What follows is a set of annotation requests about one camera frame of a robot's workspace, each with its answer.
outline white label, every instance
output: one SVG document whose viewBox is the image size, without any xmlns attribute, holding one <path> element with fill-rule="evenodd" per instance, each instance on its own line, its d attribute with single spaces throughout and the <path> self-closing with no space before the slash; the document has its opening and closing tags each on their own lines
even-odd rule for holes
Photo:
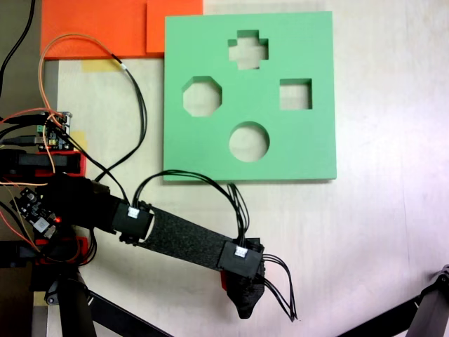
<svg viewBox="0 0 449 337">
<path fill-rule="evenodd" d="M 243 247 L 236 247 L 236 252 L 234 253 L 234 255 L 240 256 L 241 258 L 244 258 L 246 256 L 246 253 L 248 252 L 248 250 L 246 248 Z"/>
<path fill-rule="evenodd" d="M 137 219 L 138 216 L 139 216 L 139 212 L 140 212 L 140 209 L 135 209 L 135 208 L 133 208 L 133 207 L 129 207 L 129 208 L 128 208 L 128 216 L 129 216 L 130 218 Z"/>
<path fill-rule="evenodd" d="M 39 220 L 33 224 L 34 228 L 36 228 L 38 231 L 40 231 L 40 233 L 42 233 L 44 230 L 46 230 L 49 225 L 50 224 L 48 223 L 48 221 L 45 220 L 44 218 L 39 218 Z"/>
</svg>

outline circular hole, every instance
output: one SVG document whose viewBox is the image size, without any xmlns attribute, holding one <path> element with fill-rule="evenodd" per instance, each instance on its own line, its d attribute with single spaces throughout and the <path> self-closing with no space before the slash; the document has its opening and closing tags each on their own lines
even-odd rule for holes
<svg viewBox="0 0 449 337">
<path fill-rule="evenodd" d="M 268 151 L 269 136 L 265 128 L 253 121 L 239 124 L 229 139 L 229 149 L 238 160 L 257 161 Z"/>
</svg>

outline wooden table surface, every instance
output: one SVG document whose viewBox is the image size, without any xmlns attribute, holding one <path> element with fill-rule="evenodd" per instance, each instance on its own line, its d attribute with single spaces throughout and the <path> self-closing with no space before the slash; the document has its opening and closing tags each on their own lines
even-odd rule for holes
<svg viewBox="0 0 449 337">
<path fill-rule="evenodd" d="M 248 236 L 291 268 L 300 320 L 290 323 L 268 291 L 240 320 L 218 273 L 96 231 L 97 257 L 81 269 L 88 287 L 174 336 L 337 336 L 415 296 L 449 262 L 449 2 L 205 1 L 208 15 L 286 11 L 333 12 L 337 180 L 239 187 Z M 149 109 L 142 148 L 114 170 L 132 194 L 162 169 L 163 61 L 126 64 Z M 104 165 L 138 140 L 138 105 L 120 72 L 60 62 L 58 109 L 74 114 L 73 130 Z M 89 165 L 88 177 L 97 173 Z M 236 236 L 211 187 L 158 180 L 142 199 Z M 268 265 L 267 277 L 287 294 L 280 268 Z"/>
</svg>

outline green foam board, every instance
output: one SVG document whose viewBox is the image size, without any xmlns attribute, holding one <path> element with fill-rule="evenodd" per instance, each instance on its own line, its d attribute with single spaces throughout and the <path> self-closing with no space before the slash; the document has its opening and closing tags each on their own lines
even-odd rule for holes
<svg viewBox="0 0 449 337">
<path fill-rule="evenodd" d="M 268 44 L 268 58 L 240 70 L 228 48 L 251 34 Z M 222 102 L 211 116 L 193 117 L 183 93 L 202 79 L 213 79 Z M 311 107 L 282 110 L 281 84 L 310 85 Z M 164 95 L 164 169 L 215 180 L 336 178 L 332 13 L 168 17 Z M 229 149 L 245 124 L 269 137 L 258 161 L 240 161 Z"/>
</svg>

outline yellow tape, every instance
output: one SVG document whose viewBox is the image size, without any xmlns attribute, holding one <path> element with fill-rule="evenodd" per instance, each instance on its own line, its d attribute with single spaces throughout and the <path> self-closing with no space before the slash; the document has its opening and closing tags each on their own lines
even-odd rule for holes
<svg viewBox="0 0 449 337">
<path fill-rule="evenodd" d="M 82 72 L 120 72 L 117 61 L 110 60 L 81 60 Z"/>
<path fill-rule="evenodd" d="M 34 307 L 46 307 L 47 302 L 43 299 L 45 291 L 35 291 L 33 293 L 33 306 Z"/>
<path fill-rule="evenodd" d="M 86 134 L 83 131 L 70 131 L 72 137 L 87 152 Z"/>
</svg>

